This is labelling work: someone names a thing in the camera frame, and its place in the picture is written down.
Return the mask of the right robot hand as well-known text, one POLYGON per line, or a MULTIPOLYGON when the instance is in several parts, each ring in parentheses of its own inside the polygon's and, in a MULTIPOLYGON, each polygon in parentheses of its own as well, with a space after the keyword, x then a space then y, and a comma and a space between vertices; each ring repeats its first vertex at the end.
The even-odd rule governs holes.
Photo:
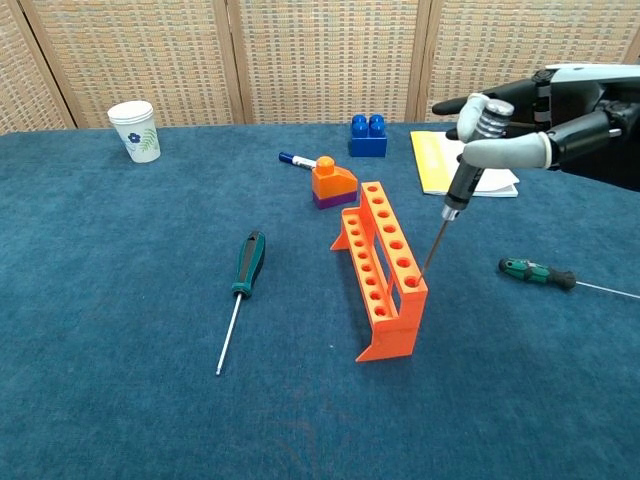
POLYGON ((627 190, 639 188, 639 68, 625 64, 548 65, 531 77, 435 103, 454 115, 448 138, 464 159, 492 169, 561 170, 627 190), (514 108, 500 139, 473 141, 489 100, 514 108))

